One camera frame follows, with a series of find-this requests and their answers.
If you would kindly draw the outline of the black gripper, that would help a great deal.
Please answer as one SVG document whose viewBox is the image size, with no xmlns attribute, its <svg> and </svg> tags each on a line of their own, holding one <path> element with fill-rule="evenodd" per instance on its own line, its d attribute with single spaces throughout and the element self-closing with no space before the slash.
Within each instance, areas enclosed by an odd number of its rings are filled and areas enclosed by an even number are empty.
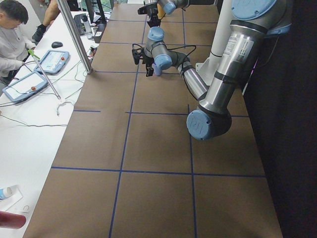
<svg viewBox="0 0 317 238">
<path fill-rule="evenodd" d="M 137 10 L 139 15 L 146 14 L 149 17 L 147 24 L 149 27 L 160 27 L 160 19 L 158 17 L 157 4 L 147 4 Z"/>
<path fill-rule="evenodd" d="M 153 58 L 149 57 L 146 54 L 146 48 L 145 47 L 132 49 L 132 56 L 133 56 L 134 63 L 136 65 L 139 64 L 140 60 L 142 60 L 142 64 L 146 65 L 146 76 L 153 76 L 153 73 L 154 73 L 154 69 L 152 67 Z"/>
</svg>

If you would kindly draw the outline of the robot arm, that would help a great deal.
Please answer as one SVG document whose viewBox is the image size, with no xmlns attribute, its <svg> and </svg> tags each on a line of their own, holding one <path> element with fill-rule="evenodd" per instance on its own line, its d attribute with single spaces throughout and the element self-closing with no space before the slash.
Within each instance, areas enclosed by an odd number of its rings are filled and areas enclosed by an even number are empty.
<svg viewBox="0 0 317 238">
<path fill-rule="evenodd" d="M 162 17 L 159 17 L 159 8 L 161 6 L 164 13 L 172 14 L 177 8 L 186 8 L 190 4 L 189 0 L 145 0 L 144 5 L 137 12 L 139 15 L 147 15 L 149 27 L 159 27 Z"/>
<path fill-rule="evenodd" d="M 171 14 L 190 5 L 221 5 L 210 56 L 196 65 L 166 46 L 158 16 L 159 8 Z M 176 68 L 199 103 L 187 116 L 189 133 L 198 140 L 217 137 L 231 127 L 227 106 L 240 77 L 253 69 L 265 38 L 290 30 L 292 8 L 291 0 L 146 0 L 138 13 L 149 17 L 148 39 L 132 50 L 133 59 L 146 66 L 147 76 Z"/>
</svg>

